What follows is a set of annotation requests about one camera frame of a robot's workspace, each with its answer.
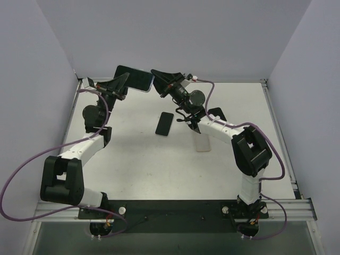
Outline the beige phone case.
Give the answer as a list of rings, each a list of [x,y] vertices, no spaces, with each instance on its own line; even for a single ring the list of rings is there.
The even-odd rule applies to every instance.
[[[197,152],[211,151],[209,135],[193,132],[193,141]]]

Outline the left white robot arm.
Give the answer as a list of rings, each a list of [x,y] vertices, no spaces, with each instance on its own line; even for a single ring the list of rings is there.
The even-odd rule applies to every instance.
[[[93,191],[84,185],[83,166],[111,140],[112,128],[107,126],[117,100],[124,100],[129,73],[107,82],[94,83],[83,79],[81,92],[98,96],[96,105],[88,105],[82,111],[85,134],[80,141],[68,145],[69,149],[58,156],[49,156],[44,163],[40,198],[43,201],[71,206],[90,207],[96,218],[104,218],[109,205],[103,192]]]

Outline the black phone from beige case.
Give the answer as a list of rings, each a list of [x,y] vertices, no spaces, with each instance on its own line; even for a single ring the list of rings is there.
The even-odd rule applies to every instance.
[[[211,108],[208,110],[208,115],[212,123],[216,123],[222,126],[230,125],[220,107]]]

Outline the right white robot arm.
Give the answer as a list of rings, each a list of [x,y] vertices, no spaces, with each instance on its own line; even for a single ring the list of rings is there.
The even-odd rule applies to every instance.
[[[178,108],[187,114],[182,121],[191,130],[231,144],[235,163],[242,172],[238,198],[246,205],[257,202],[260,199],[262,170],[268,166],[273,156],[264,136],[250,124],[237,127],[209,112],[208,99],[202,91],[186,90],[186,86],[197,81],[195,76],[154,69],[151,73],[154,76],[154,87],[160,97],[172,97]]]

